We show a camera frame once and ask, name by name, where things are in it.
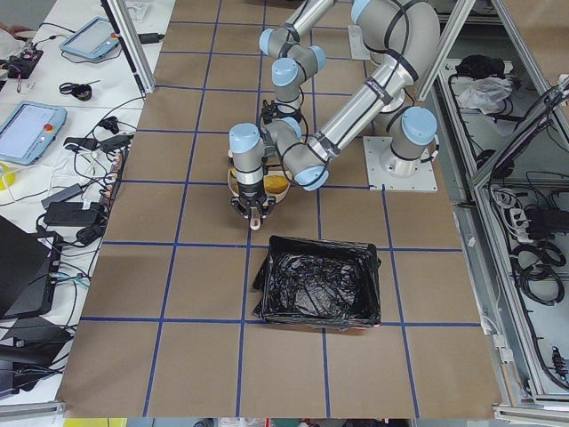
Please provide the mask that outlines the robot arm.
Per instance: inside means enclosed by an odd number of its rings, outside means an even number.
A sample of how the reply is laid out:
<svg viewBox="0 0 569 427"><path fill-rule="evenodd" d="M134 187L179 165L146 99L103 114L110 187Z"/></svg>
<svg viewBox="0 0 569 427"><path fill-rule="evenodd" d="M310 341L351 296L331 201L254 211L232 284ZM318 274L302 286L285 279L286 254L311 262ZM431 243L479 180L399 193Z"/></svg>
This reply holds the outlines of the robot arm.
<svg viewBox="0 0 569 427"><path fill-rule="evenodd" d="M302 120L301 86L324 68L327 57L317 45L302 45L301 38L333 6L333 1L305 1L279 28L268 28L261 33L260 50L274 60L271 82L276 96L274 101L263 103L260 117L265 125L277 118Z"/></svg>
<svg viewBox="0 0 569 427"><path fill-rule="evenodd" d="M228 134L238 193L234 209L256 230L276 200L267 194L267 162L277 157L292 183L311 191L327 180L330 162L374 119L392 135L390 162L417 165L437 131L434 115L412 107L405 88L414 85L435 60L440 37L437 13L426 1L355 1L351 19L376 70L341 109L307 139L301 133L301 86L326 64L322 48L301 45L301 37L334 6L305 1L279 28L264 30L260 50L273 58L271 78L276 101L261 124L234 125Z"/></svg>

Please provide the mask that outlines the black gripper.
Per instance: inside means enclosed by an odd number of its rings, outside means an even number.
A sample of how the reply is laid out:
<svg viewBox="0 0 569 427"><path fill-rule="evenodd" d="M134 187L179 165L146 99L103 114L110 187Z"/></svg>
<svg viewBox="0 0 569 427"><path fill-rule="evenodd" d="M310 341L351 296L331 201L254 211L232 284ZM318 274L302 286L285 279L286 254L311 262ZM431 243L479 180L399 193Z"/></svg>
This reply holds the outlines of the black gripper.
<svg viewBox="0 0 569 427"><path fill-rule="evenodd" d="M245 219L252 218L252 210L256 209L262 219L272 214L275 207L275 198L265 196L261 198L232 197L230 204L236 212Z"/></svg>
<svg viewBox="0 0 569 427"><path fill-rule="evenodd" d="M262 101L260 120L263 125L268 125L277 119L284 119L287 117L292 118L299 124L302 121L301 109L275 100Z"/></svg>

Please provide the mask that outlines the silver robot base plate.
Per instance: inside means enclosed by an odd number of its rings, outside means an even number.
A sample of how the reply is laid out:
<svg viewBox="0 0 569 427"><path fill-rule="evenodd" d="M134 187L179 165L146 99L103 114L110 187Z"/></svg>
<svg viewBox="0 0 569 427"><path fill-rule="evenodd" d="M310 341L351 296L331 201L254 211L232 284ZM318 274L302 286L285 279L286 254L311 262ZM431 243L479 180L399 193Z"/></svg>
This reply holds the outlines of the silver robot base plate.
<svg viewBox="0 0 569 427"><path fill-rule="evenodd" d="M369 190L435 193L438 191L431 153L424 147L421 157L403 160L391 150L387 136L363 138Z"/></svg>

